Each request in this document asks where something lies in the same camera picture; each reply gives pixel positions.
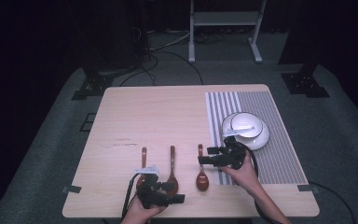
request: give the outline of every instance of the shelf leg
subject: shelf leg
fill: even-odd
[[[196,53],[194,50],[194,0],[190,3],[190,40],[188,41],[188,61],[194,63],[196,61]]]
[[[255,41],[257,40],[258,32],[260,31],[261,21],[263,20],[264,9],[266,8],[266,3],[267,3],[267,0],[263,0],[263,2],[261,3],[261,7],[260,7],[260,10],[258,11],[257,21],[255,24],[254,34],[252,37],[250,37],[248,39],[249,45],[251,46],[251,49],[252,49],[252,53],[255,56],[256,63],[263,62],[263,60],[261,59],[260,52],[258,51],[257,45],[255,44]]]

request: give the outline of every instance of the striped mat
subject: striped mat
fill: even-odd
[[[232,113],[248,112],[264,120],[269,140],[254,150],[261,184],[305,184],[306,177],[268,91],[205,92],[211,146],[223,147],[222,123]],[[229,175],[214,170],[217,185],[232,185]]]

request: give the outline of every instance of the black tape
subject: black tape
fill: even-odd
[[[312,191],[313,194],[320,193],[319,188],[312,185],[297,185],[299,191]]]
[[[62,193],[68,193],[68,192],[73,192],[73,193],[80,193],[81,191],[81,187],[78,186],[69,186],[69,187],[63,187],[62,189]]]
[[[97,113],[88,113],[86,119],[84,120],[83,124],[80,127],[81,132],[89,133],[91,131],[92,124],[94,123],[95,116]]]

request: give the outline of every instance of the brown utensil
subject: brown utensil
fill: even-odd
[[[146,152],[147,152],[147,148],[143,147],[142,148],[142,168],[146,167]],[[136,187],[140,186],[142,183],[144,183],[144,181],[145,181],[145,175],[139,176],[138,182],[136,182]]]
[[[169,195],[176,194],[179,189],[178,181],[176,180],[175,175],[173,174],[174,165],[175,165],[175,147],[171,146],[171,174],[167,180],[167,183],[173,183],[173,189],[167,190],[167,194]]]
[[[202,144],[199,144],[199,156],[202,156]],[[200,165],[200,173],[197,175],[196,184],[201,191],[205,191],[209,187],[208,176],[205,174],[202,164]]]

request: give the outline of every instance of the wire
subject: wire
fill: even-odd
[[[161,46],[156,47],[156,48],[152,48],[152,49],[150,49],[150,50],[154,51],[154,50],[166,48],[166,47],[168,47],[168,46],[170,46],[170,45],[174,45],[174,44],[179,43],[179,42],[181,42],[182,40],[186,39],[189,35],[190,35],[190,32],[187,31],[187,34],[185,34],[184,36],[179,37],[179,38],[177,38],[177,39],[175,39],[175,40],[173,40],[173,41],[171,41],[171,42],[169,42],[169,43],[167,43],[167,44],[161,45]]]
[[[135,180],[137,175],[138,174],[135,174],[132,177],[132,179],[130,180],[129,187],[127,189],[126,201],[124,202],[123,212],[121,213],[121,219],[123,219],[127,215],[127,211],[128,211],[128,208],[129,208],[129,200],[130,200],[130,196],[131,196],[131,190],[132,190],[132,186],[133,186],[133,181]]]
[[[138,195],[138,193],[135,192],[135,194],[134,194],[134,195],[132,196],[132,198],[130,199],[129,206],[130,206],[130,204],[132,204],[133,199],[134,199],[137,195]]]
[[[141,75],[142,73],[144,73],[144,72],[148,72],[148,71],[150,71],[150,70],[152,70],[153,68],[155,68],[157,65],[158,65],[158,58],[156,57],[156,56],[154,56],[154,55],[150,55],[152,58],[154,58],[154,59],[156,59],[156,63],[155,64],[153,64],[153,66],[151,67],[151,68],[149,68],[149,69],[144,69],[143,67],[143,71],[142,72],[138,72],[138,73],[135,73],[135,74],[133,74],[133,75],[131,75],[130,77],[127,77],[126,79],[124,79],[124,81],[122,81],[121,83],[120,83],[120,85],[118,85],[119,87],[122,87],[123,85],[124,85],[124,83],[125,82],[127,82],[129,79],[131,79],[131,78],[133,78],[133,77],[136,77],[136,76],[138,76],[138,75]],[[154,85],[156,85],[156,83],[155,83],[155,80],[156,80],[156,77],[155,76],[153,76],[153,75],[151,75],[151,74],[148,74],[149,76],[150,76],[150,78],[152,79],[152,85],[154,84]]]
[[[254,152],[249,149],[248,147],[246,148],[246,150],[249,151],[249,154],[251,155],[253,164],[254,164],[254,168],[255,168],[255,174],[258,176],[258,165],[257,165],[257,160],[255,159],[255,154]],[[271,224],[281,224],[281,222],[275,221],[274,219],[266,216],[263,211],[261,211],[260,206],[258,206],[257,202],[255,201],[255,210],[257,211],[258,215],[260,215],[264,220],[266,220],[268,223]]]
[[[182,56],[180,56],[180,55],[178,55],[178,54],[169,52],[169,51],[158,51],[158,52],[155,52],[155,53],[168,53],[168,54],[172,54],[172,55],[175,55],[176,57],[181,58],[183,61],[185,61],[187,64],[189,64],[191,67],[194,68],[194,70],[195,70],[195,71],[197,72],[197,74],[199,75],[201,85],[203,85],[203,80],[202,80],[202,76],[201,76],[200,71],[199,71],[193,64],[191,64],[188,60],[186,60],[184,57],[182,57]]]
[[[224,35],[220,35],[221,38],[216,37],[215,35],[210,35],[209,32],[207,32],[206,35],[204,34],[199,34],[196,35],[196,39],[194,40],[194,43],[197,44],[202,44],[202,45],[212,45],[214,43],[220,42],[225,40],[225,36]]]
[[[318,184],[318,183],[315,183],[315,182],[312,182],[312,181],[308,181],[308,183],[310,183],[310,184],[312,184],[312,185],[316,185],[316,186],[318,186],[318,187],[320,187],[320,188],[322,188],[322,189],[326,189],[326,190],[330,191],[331,193],[333,193],[334,195],[336,195],[336,196],[345,204],[345,206],[347,207],[348,211],[350,212],[352,223],[353,223],[353,224],[356,223],[356,217],[355,217],[355,215],[354,215],[354,213],[353,213],[351,207],[348,205],[347,202],[345,202],[345,200],[344,200],[338,193],[336,193],[336,192],[333,191],[332,189],[330,189],[330,188],[328,188],[328,187],[326,187],[326,186],[323,186],[323,185],[321,185],[321,184]]]
[[[141,31],[139,28],[137,28],[137,27],[131,27],[131,29],[138,31],[138,37],[136,38],[136,40],[132,40],[132,42],[137,43],[138,40],[141,39],[142,31]]]

